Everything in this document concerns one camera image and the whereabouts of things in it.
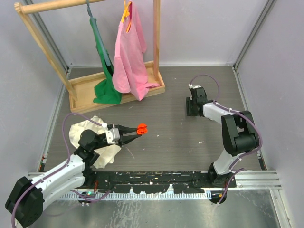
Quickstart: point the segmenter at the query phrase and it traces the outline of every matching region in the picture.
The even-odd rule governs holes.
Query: wooden clothing rack
[[[104,0],[90,0],[90,3]],[[159,42],[160,42],[160,3],[161,0],[153,0],[153,61],[146,62],[149,79],[151,83],[160,84],[157,88],[151,88],[146,96],[157,95],[165,92],[165,84],[159,72]],[[103,72],[79,77],[75,79],[67,79],[67,73],[60,66],[60,63],[53,55],[45,38],[37,28],[29,14],[39,13],[49,10],[57,10],[72,6],[84,5],[86,0],[55,0],[31,5],[22,5],[22,3],[15,3],[15,9],[24,24],[32,34],[33,38],[47,57],[48,61],[58,74],[60,80],[65,85],[69,92],[71,112],[86,113],[101,108],[113,106],[114,104],[96,104],[93,103],[95,98],[94,87],[105,79]],[[122,94],[122,103],[134,101],[136,98],[132,94]]]

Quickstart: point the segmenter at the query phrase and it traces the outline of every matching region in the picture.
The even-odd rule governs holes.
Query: green clothing
[[[119,104],[122,99],[122,94],[117,92],[114,88],[113,82],[112,82],[112,75],[113,75],[113,65],[111,63],[110,66],[107,66],[105,63],[105,57],[102,52],[101,43],[99,41],[99,31],[96,25],[95,19],[90,19],[90,24],[92,26],[94,37],[96,41],[96,49],[100,56],[101,64],[104,70],[104,75],[106,77],[105,80],[98,83],[95,88],[95,96],[93,102],[94,103],[102,103],[102,104]]]

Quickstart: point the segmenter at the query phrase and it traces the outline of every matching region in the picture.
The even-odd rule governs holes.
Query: wooden rod
[[[33,36],[33,38],[35,39],[35,41],[39,45],[39,47],[42,50],[42,52],[44,53],[44,55],[47,57],[48,61],[50,62],[53,69],[58,74],[60,80],[65,85],[68,92],[74,97],[74,99],[77,100],[76,91],[74,90],[72,84],[68,81],[65,72],[63,71],[62,67],[58,63],[57,59],[54,57],[52,51],[50,50],[46,41],[44,40],[41,32],[36,27],[36,25],[34,24],[34,22],[31,19],[31,17],[29,15],[23,14],[23,12],[21,11],[21,7],[22,7],[22,4],[20,2],[15,3],[15,10],[19,14],[23,23],[28,28],[29,32],[31,33],[31,35]]]
[[[105,1],[105,0],[90,0],[90,3]],[[86,0],[55,0],[46,1],[36,4],[21,6],[21,11],[24,14],[39,13],[49,10],[57,10],[66,7],[79,6],[86,4]]]
[[[160,13],[161,0],[153,2],[153,61],[154,61],[154,77],[158,80],[159,71],[159,55],[160,55]]]

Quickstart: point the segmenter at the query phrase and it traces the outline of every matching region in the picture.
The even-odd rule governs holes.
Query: pink clothing
[[[137,9],[132,2],[129,8],[130,16],[120,22],[115,44],[113,84],[115,89],[123,94],[132,93],[141,101],[149,92],[149,88],[160,86],[158,83],[148,83],[148,73],[143,62],[143,53],[147,44]],[[129,32],[127,27],[131,20]]]

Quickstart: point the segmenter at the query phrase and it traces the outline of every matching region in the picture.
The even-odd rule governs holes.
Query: gray wall
[[[36,171],[61,82],[14,9],[0,1],[0,221],[15,182]]]
[[[239,72],[249,108],[264,138],[297,227],[304,223],[304,1],[279,0]]]
[[[153,0],[134,0],[153,59]],[[161,0],[160,64],[213,65],[234,63],[266,0]],[[111,57],[123,0],[91,4]],[[86,5],[42,12],[64,59],[74,66],[100,65]]]

